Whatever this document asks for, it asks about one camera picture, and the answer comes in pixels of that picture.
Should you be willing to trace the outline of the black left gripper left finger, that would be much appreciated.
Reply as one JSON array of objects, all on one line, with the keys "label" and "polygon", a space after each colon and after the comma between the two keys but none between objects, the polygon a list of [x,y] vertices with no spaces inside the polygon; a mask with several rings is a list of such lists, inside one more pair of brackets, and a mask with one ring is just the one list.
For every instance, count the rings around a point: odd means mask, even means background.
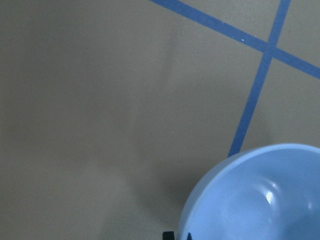
[{"label": "black left gripper left finger", "polygon": [[174,231],[164,231],[162,233],[162,240],[175,240]]}]

